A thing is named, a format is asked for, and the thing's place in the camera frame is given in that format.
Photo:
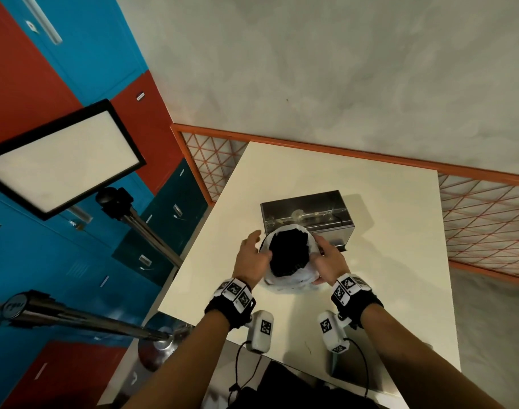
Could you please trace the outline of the person's right hand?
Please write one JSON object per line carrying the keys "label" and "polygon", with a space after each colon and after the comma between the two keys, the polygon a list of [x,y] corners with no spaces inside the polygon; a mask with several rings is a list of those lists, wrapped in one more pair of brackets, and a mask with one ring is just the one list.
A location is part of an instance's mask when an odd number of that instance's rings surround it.
{"label": "person's right hand", "polygon": [[310,254],[310,262],[314,265],[318,272],[318,278],[312,283],[314,285],[320,285],[327,283],[333,286],[337,279],[344,275],[349,274],[350,270],[347,262],[341,252],[336,248],[336,258],[332,260],[319,260],[312,262],[312,253]]}

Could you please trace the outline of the person's left hand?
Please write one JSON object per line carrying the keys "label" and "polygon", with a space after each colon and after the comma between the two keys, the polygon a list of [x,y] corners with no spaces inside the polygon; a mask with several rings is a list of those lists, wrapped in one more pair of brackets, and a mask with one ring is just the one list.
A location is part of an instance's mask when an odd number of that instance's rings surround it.
{"label": "person's left hand", "polygon": [[271,251],[260,252],[256,244],[260,241],[261,230],[256,230],[242,240],[232,277],[254,289],[266,274],[272,258]]}

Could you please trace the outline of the white plastic bag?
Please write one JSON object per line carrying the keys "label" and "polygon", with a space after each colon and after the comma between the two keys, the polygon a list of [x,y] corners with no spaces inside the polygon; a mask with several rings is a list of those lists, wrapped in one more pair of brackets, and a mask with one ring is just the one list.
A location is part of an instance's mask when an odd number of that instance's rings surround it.
{"label": "white plastic bag", "polygon": [[[267,250],[269,249],[269,243],[272,237],[281,232],[287,231],[288,229],[297,228],[304,232],[307,232],[309,235],[309,253],[318,252],[318,247],[315,243],[315,240],[312,234],[303,226],[290,224],[284,225],[277,228],[275,231],[269,233],[262,241],[262,244],[259,249]],[[280,292],[303,292],[308,291],[310,289],[314,289],[314,285],[312,284],[318,278],[318,272],[314,265],[310,262],[307,263],[305,268],[298,270],[291,276],[285,277],[275,277],[270,270],[270,266],[263,278],[265,285],[273,291]]]}

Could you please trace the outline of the person's left forearm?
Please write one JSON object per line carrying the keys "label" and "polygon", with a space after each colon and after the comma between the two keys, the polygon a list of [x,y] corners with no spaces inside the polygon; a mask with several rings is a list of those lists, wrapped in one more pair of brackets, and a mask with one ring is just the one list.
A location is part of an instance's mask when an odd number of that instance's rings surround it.
{"label": "person's left forearm", "polygon": [[206,313],[122,409],[200,409],[229,328],[220,311]]}

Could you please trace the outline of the person's right forearm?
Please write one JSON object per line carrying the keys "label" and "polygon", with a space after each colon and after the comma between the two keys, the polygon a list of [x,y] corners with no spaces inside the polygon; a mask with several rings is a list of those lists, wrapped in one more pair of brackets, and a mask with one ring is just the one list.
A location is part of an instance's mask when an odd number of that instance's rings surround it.
{"label": "person's right forearm", "polygon": [[383,307],[369,305],[360,321],[409,409],[504,409]]}

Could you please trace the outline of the black contents of bag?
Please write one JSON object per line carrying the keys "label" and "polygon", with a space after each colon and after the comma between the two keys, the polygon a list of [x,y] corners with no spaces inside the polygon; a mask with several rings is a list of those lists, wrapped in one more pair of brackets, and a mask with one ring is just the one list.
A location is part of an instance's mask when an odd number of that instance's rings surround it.
{"label": "black contents of bag", "polygon": [[293,228],[275,234],[269,243],[270,270],[275,277],[291,276],[309,262],[309,235]]}

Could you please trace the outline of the stainless steel box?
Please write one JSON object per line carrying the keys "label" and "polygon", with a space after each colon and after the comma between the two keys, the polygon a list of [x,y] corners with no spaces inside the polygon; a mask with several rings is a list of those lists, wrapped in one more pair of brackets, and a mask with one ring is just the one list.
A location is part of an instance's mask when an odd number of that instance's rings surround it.
{"label": "stainless steel box", "polygon": [[338,190],[279,199],[260,204],[265,233],[286,225],[299,225],[346,251],[355,225]]}

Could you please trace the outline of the metal light stand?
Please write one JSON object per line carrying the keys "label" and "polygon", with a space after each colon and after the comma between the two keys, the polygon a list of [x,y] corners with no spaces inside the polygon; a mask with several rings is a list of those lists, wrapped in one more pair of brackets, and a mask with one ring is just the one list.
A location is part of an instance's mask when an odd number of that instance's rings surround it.
{"label": "metal light stand", "polygon": [[182,258],[140,218],[132,205],[133,197],[123,187],[105,187],[98,191],[95,200],[101,206],[102,211],[110,218],[122,222],[135,230],[151,247],[176,268],[181,268],[183,264]]}

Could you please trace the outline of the person's black clothing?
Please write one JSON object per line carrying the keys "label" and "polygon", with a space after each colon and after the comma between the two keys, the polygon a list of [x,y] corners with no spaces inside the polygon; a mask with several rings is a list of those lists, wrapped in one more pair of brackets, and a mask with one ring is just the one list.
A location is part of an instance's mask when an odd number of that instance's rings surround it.
{"label": "person's black clothing", "polygon": [[374,400],[344,389],[313,387],[271,362],[257,387],[244,387],[227,409],[381,409]]}

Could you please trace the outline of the orange mesh railing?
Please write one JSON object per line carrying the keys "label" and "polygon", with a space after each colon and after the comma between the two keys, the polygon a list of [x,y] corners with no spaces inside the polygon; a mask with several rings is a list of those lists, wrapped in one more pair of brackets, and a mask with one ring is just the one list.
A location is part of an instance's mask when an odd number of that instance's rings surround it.
{"label": "orange mesh railing", "polygon": [[250,142],[437,172],[450,268],[519,283],[519,175],[173,123],[171,131],[209,206]]}

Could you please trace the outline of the black framed light panel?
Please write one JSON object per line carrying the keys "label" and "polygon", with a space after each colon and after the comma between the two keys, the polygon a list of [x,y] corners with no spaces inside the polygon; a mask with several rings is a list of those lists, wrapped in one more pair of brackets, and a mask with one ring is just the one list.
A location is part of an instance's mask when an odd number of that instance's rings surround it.
{"label": "black framed light panel", "polygon": [[0,143],[0,192],[46,221],[146,164],[103,99]]}

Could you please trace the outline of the blue and red lockers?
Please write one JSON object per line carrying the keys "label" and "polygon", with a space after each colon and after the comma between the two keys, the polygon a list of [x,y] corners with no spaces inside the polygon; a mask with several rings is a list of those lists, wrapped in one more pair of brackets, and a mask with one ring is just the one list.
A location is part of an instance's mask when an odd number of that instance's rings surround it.
{"label": "blue and red lockers", "polygon": [[[0,142],[108,99],[146,165],[113,184],[176,253],[207,203],[116,0],[0,0]],[[173,264],[90,196],[80,224],[43,221],[0,192],[0,302],[47,293],[140,324]],[[0,407],[95,406],[131,338],[70,328],[0,328]]]}

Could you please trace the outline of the chrome stanchion post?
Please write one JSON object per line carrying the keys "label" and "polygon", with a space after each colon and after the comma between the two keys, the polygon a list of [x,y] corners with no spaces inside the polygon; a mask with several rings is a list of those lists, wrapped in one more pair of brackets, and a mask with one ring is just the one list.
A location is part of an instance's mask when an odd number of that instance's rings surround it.
{"label": "chrome stanchion post", "polygon": [[193,326],[158,312],[145,326],[67,307],[47,293],[29,290],[0,304],[0,323],[32,329],[59,325],[138,339],[141,365],[155,372],[192,332]]}

